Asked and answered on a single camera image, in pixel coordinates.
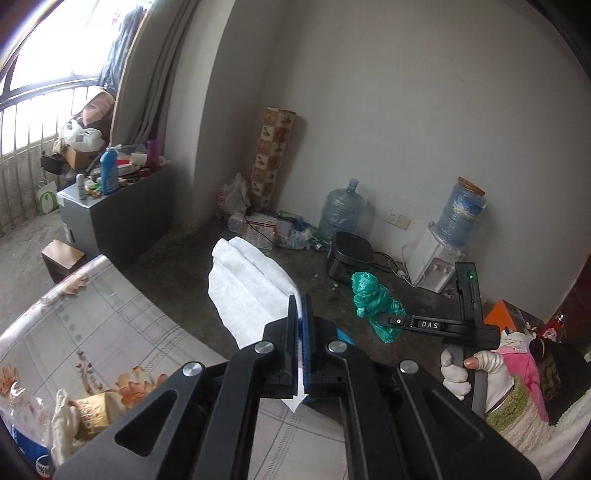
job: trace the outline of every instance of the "curtain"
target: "curtain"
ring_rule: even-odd
[[[187,29],[199,0],[156,0],[139,27],[115,102],[111,144],[164,137],[170,89]]]

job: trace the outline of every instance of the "folded towel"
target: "folded towel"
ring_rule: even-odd
[[[258,342],[267,323],[287,317],[290,295],[295,295],[301,317],[301,296],[293,280],[273,259],[246,240],[220,239],[213,247],[212,257],[209,297],[238,348]],[[298,365],[298,395],[291,401],[284,400],[292,411],[305,397],[301,347]]]

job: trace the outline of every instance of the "cardboard box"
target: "cardboard box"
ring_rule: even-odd
[[[534,317],[531,313],[521,310],[505,300],[499,300],[484,319],[484,323],[497,325],[500,330],[507,327],[513,332],[521,333],[527,332],[525,322],[529,323],[531,327],[536,327],[538,331],[544,327],[544,322],[538,317]]]
[[[61,282],[86,263],[84,252],[59,240],[54,240],[47,245],[41,252],[41,256],[55,283]]]
[[[62,155],[70,164],[70,167],[72,167],[74,170],[81,170],[82,168],[86,168],[88,165],[90,165],[90,163],[95,159],[95,157],[98,154],[98,151],[78,152],[69,145],[67,145],[66,149],[62,152]]]

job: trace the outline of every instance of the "black air fryer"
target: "black air fryer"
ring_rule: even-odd
[[[374,261],[374,249],[363,237],[349,232],[335,232],[328,258],[326,272],[341,283],[351,283],[355,272],[368,272]]]

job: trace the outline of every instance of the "clutter pile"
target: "clutter pile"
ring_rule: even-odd
[[[158,140],[107,147],[114,105],[110,93],[99,92],[61,128],[53,155],[41,158],[46,171],[65,177],[64,188],[78,185],[79,200],[115,193],[169,163],[160,155]],[[40,184],[37,197],[43,213],[57,208],[56,191],[55,182]]]
[[[301,216],[283,210],[253,212],[246,181],[239,173],[222,186],[216,210],[219,217],[227,219],[231,232],[262,250],[271,250],[273,245],[289,250],[323,247],[316,238],[316,230]]]

